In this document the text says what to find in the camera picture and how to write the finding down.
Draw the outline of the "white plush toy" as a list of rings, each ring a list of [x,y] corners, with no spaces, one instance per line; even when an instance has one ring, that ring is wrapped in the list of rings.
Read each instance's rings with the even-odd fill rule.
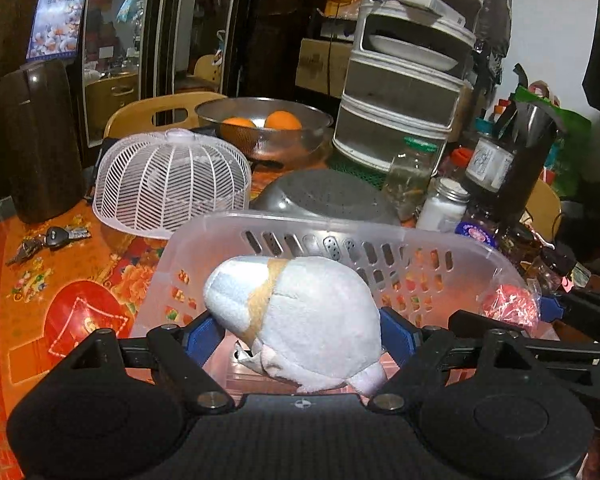
[[[236,361],[300,393],[349,386],[372,396],[386,380],[380,312],[363,279],[324,257],[240,256],[204,283],[204,305],[238,339]]]

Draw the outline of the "steel bowl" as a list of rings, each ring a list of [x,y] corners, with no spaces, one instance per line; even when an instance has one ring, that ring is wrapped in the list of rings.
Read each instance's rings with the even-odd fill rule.
[[[276,110],[288,110],[302,123],[300,130],[265,128],[265,119]],[[315,107],[270,98],[225,98],[196,107],[202,126],[213,127],[216,135],[239,148],[249,159],[287,165],[315,152],[332,135],[332,118]],[[223,125],[229,117],[245,117],[254,128]]]

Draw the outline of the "tiered food cover rack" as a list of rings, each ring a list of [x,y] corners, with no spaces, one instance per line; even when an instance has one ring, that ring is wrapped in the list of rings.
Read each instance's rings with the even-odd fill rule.
[[[386,172],[408,138],[460,130],[484,0],[362,0],[332,144]]]

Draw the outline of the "white mesh food cover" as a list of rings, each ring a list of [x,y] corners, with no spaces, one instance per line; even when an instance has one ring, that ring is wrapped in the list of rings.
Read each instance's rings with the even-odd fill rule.
[[[238,148],[209,128],[173,128],[114,142],[100,159],[92,209],[111,229],[167,240],[193,218],[246,209],[250,193],[250,162]]]

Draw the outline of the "grey metal colander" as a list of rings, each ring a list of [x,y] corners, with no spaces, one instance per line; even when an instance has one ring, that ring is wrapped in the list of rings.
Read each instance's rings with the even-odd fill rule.
[[[267,185],[250,208],[294,217],[400,224],[396,210],[377,188],[331,169],[284,174]]]

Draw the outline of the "wall calendar poster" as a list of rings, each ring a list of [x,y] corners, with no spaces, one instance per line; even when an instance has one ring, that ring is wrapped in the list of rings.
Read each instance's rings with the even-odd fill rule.
[[[38,0],[27,61],[74,58],[85,0]]]

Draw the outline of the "dark lidded jar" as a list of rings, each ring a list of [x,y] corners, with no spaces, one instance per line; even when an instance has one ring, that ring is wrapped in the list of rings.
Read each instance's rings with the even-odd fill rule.
[[[454,233],[497,248],[499,227],[498,217],[491,208],[478,203],[470,203]]]

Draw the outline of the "translucent plastic basket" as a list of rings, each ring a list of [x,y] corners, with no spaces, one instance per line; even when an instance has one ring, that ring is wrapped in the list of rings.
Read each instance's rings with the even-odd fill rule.
[[[500,299],[539,323],[538,294],[496,249],[456,234],[257,211],[197,217],[170,238],[134,336],[209,312],[242,370],[302,393],[384,382],[380,309],[417,326]]]

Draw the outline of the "green shopping bag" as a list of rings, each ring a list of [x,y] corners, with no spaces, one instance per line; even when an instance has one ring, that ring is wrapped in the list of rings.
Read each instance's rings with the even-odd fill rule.
[[[520,84],[514,99],[532,105],[542,104],[558,118],[558,135],[545,159],[544,168],[554,174],[550,185],[559,197],[576,196],[582,162],[591,140],[592,122],[573,110],[561,107],[558,97],[542,80],[528,87]]]

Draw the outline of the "brown thermos jug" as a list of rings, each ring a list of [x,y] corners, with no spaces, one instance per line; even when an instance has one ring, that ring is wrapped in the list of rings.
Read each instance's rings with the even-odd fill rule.
[[[84,179],[65,65],[28,63],[0,81],[7,177],[24,223],[42,223],[71,209]]]

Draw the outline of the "red candy bag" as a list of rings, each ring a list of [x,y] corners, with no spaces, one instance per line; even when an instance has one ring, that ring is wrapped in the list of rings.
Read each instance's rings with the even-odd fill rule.
[[[540,322],[540,307],[535,293],[516,285],[498,285],[482,300],[480,313],[528,332],[533,332]]]

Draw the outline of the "white-filled glass jar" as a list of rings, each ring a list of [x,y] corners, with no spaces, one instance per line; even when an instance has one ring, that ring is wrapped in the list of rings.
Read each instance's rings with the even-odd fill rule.
[[[424,231],[453,233],[463,219],[469,203],[469,193],[460,182],[440,177],[428,193],[416,228]]]

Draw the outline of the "black kettle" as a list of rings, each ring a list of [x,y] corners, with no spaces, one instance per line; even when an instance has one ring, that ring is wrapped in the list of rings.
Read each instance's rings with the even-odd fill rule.
[[[497,222],[520,218],[564,124],[550,103],[513,102],[490,136],[482,136],[463,178],[470,196]]]

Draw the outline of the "orange fruit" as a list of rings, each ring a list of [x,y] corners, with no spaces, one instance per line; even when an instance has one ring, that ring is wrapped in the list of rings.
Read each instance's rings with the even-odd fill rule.
[[[240,128],[254,128],[256,125],[254,122],[245,117],[229,117],[222,121],[223,125],[235,126]]]
[[[276,110],[268,115],[264,123],[265,128],[275,130],[300,130],[300,119],[288,110]]]

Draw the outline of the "wooden chair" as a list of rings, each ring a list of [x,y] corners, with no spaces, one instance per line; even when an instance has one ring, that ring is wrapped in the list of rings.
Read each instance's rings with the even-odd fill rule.
[[[225,96],[216,92],[192,91],[135,101],[121,107],[108,119],[104,137],[123,139],[132,134],[173,128],[192,130],[200,126],[196,107],[222,99]]]

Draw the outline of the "green-lid glass jar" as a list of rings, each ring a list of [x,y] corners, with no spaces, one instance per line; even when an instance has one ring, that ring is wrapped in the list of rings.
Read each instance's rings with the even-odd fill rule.
[[[406,221],[425,199],[438,147],[414,136],[406,136],[403,142],[401,151],[393,157],[381,192],[399,219]]]

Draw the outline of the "key bunch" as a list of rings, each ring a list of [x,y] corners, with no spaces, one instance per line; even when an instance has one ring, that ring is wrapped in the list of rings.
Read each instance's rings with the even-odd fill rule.
[[[18,245],[15,255],[6,261],[6,266],[24,263],[44,248],[56,252],[78,240],[87,240],[91,236],[91,231],[84,226],[74,228],[50,226],[44,233],[25,237]]]

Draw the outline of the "cardboard box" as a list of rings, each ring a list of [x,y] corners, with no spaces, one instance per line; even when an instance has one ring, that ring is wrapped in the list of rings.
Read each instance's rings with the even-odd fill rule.
[[[296,85],[340,98],[346,82],[352,44],[303,38],[296,71]]]

